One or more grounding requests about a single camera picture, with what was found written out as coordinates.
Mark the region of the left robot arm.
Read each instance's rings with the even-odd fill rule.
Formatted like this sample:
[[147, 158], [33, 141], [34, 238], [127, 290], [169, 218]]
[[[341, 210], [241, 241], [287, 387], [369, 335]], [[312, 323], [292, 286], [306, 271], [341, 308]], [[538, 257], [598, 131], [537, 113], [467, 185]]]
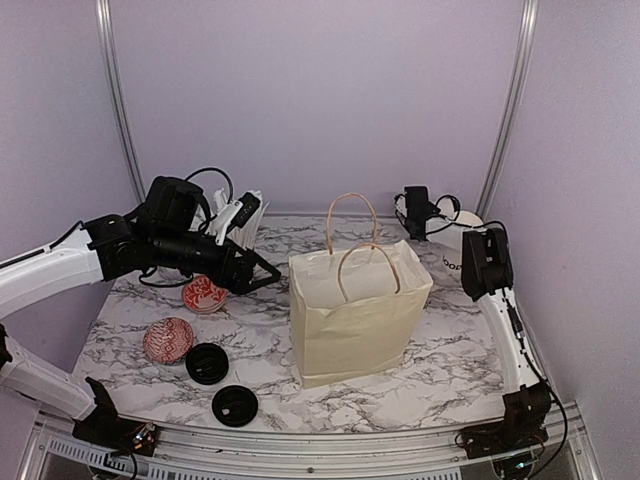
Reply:
[[[1, 315], [83, 285], [110, 282], [155, 267], [203, 274], [237, 295], [277, 282], [280, 271], [228, 233], [244, 226], [261, 202], [250, 192], [213, 214], [189, 178], [156, 177], [145, 200], [126, 215], [77, 222], [58, 240], [1, 265]], [[104, 386], [80, 379], [1, 335], [1, 383], [85, 422], [106, 445], [125, 438], [126, 423]]]

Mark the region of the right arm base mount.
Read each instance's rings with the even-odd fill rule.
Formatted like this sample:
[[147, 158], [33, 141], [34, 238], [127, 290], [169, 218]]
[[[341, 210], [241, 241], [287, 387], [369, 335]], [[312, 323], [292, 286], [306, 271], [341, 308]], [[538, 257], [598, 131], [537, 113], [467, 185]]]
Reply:
[[455, 444], [465, 450], [468, 459], [498, 455], [530, 446], [544, 447], [548, 434], [544, 426], [550, 402], [535, 404], [530, 400], [505, 400], [500, 421], [463, 428]]

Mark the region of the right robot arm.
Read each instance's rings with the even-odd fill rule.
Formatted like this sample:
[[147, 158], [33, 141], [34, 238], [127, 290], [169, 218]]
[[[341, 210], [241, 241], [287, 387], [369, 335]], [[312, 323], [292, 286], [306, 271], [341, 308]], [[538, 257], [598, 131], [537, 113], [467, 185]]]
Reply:
[[447, 267], [486, 319], [503, 374], [504, 418], [495, 438], [515, 448], [540, 427], [552, 395], [542, 377], [516, 307], [514, 272], [506, 227], [461, 207], [457, 197], [432, 201], [425, 186], [407, 186], [394, 197], [396, 218], [414, 240], [440, 245], [453, 255]]

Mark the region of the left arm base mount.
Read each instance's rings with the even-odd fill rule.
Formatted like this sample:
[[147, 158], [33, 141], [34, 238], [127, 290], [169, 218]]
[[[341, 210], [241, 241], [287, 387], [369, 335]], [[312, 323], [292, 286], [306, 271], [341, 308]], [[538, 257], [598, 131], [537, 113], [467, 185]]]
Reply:
[[134, 453], [151, 457], [156, 448], [156, 425], [153, 422], [121, 417], [105, 387], [90, 377], [85, 380], [94, 394], [95, 408], [86, 419], [74, 421], [72, 436], [113, 448], [122, 454]]

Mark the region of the cream paper bag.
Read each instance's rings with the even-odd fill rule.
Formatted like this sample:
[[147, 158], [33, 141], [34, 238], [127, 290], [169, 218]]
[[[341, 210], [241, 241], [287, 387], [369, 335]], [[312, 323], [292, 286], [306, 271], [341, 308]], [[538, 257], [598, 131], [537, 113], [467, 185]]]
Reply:
[[398, 366], [432, 286], [404, 240], [290, 257], [291, 342], [302, 387]]

